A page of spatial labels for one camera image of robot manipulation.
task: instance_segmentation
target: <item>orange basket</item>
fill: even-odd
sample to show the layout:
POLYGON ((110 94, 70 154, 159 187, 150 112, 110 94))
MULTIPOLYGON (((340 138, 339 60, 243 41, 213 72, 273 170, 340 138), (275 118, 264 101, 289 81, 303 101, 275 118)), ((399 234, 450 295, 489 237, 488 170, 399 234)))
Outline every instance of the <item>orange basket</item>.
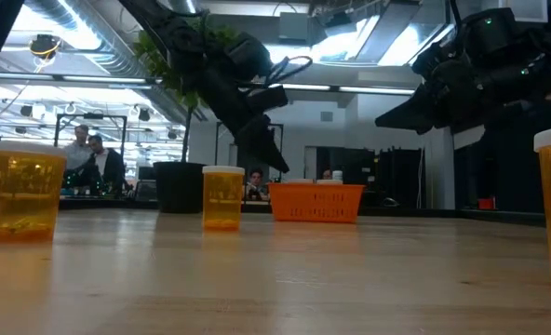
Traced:
POLYGON ((269 183, 277 221, 356 222, 363 185, 269 183))

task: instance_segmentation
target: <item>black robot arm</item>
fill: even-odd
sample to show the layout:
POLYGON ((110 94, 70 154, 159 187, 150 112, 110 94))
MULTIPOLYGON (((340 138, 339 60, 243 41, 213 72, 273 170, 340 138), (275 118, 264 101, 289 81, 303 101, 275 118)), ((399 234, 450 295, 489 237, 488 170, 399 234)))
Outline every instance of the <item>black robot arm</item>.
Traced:
POLYGON ((424 133, 479 125, 501 118, 511 102, 536 102, 551 93, 551 33, 520 31, 511 8, 474 14, 458 26, 452 41, 432 45, 414 62, 423 84, 378 117, 377 126, 424 133))
POLYGON ((274 66, 263 44, 241 33, 231 45, 221 46, 203 32, 205 22, 198 32, 184 19, 203 17, 204 13, 175 13, 155 0, 119 1, 181 76, 183 89, 197 92, 234 135, 235 144, 271 167, 288 172, 268 129, 270 119, 263 114, 288 104, 283 87, 268 85, 252 96, 239 89, 255 76, 271 76, 274 66))

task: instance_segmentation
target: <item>man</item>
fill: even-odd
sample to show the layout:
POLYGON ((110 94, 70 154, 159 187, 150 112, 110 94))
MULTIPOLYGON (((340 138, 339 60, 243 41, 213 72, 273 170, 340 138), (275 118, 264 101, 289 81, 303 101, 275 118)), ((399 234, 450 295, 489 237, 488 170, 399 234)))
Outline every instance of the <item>man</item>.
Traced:
POLYGON ((89 127, 86 125, 74 128, 75 141, 64 147, 64 151, 67 153, 67 170, 80 168, 91 156, 91 149, 87 145, 88 133, 89 127))
POLYGON ((326 169, 325 171, 323 171, 323 179, 324 180, 330 180, 331 179, 331 170, 330 169, 326 169))
POLYGON ((125 163, 123 158, 113 149, 105 149, 99 135, 89 137, 89 147, 93 152, 89 161, 94 163, 104 183, 111 183, 113 190, 122 190, 125 180, 125 163))
POLYGON ((250 171, 247 197, 250 200, 268 200, 267 187, 263 185, 263 170, 256 167, 250 171))

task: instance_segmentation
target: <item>desk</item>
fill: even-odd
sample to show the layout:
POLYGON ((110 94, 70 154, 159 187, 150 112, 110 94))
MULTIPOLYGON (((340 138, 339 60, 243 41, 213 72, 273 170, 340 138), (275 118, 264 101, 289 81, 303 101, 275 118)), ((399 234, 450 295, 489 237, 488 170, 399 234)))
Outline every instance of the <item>desk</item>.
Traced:
POLYGON ((551 334, 544 229, 63 211, 53 245, 0 247, 7 334, 551 334))

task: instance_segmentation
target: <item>plant pot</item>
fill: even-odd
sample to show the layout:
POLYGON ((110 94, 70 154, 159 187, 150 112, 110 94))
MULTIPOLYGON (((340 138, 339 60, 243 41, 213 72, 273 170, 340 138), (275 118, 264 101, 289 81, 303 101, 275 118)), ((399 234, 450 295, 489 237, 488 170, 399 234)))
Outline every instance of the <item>plant pot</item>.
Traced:
POLYGON ((154 163, 157 202, 162 213, 199 213, 203 210, 203 164, 154 163))

